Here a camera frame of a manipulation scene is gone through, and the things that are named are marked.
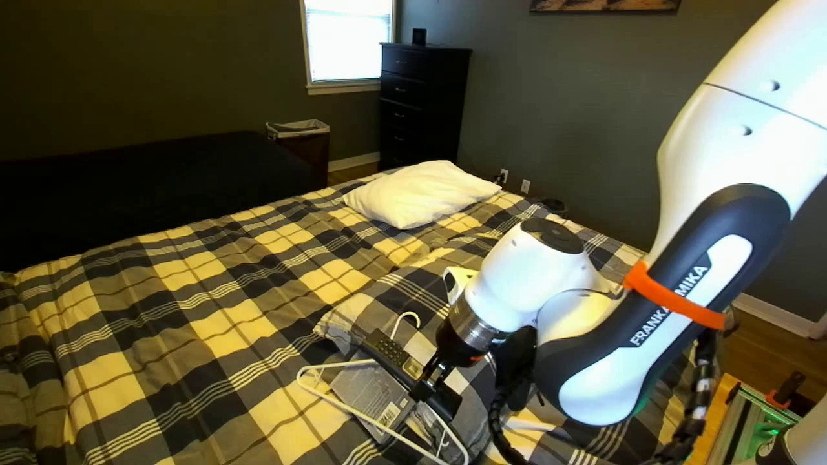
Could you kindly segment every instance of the white pillow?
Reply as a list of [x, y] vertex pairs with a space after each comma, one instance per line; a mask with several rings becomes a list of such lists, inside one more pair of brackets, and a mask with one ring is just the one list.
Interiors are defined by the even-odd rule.
[[344, 202], [363, 218], [412, 231], [493, 197], [499, 189], [450, 160], [427, 160], [374, 178], [344, 195]]

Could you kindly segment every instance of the picture frame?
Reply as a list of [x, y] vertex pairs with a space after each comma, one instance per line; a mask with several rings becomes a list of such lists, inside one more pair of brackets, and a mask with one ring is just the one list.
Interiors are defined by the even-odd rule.
[[675, 14], [683, 0], [533, 0], [533, 14]]

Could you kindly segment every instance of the dark dresser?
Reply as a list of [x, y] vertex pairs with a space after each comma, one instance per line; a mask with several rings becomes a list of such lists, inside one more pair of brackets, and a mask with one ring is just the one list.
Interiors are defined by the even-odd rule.
[[456, 160], [471, 49], [381, 45], [379, 168]]

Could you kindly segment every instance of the bedroom floor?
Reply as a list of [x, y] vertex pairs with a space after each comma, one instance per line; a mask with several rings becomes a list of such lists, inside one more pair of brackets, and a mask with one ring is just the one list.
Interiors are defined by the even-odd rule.
[[755, 315], [738, 312], [738, 329], [724, 339], [724, 369], [767, 394], [790, 372], [805, 381], [799, 394], [809, 401], [827, 395], [827, 341], [799, 339]]

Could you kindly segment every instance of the nightstand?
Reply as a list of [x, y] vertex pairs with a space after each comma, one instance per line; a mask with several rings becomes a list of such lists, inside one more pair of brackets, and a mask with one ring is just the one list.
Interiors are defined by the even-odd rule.
[[312, 186], [328, 186], [328, 162], [330, 162], [330, 126], [307, 118], [290, 124], [269, 124], [276, 144], [286, 148], [291, 155], [301, 158], [312, 168]]

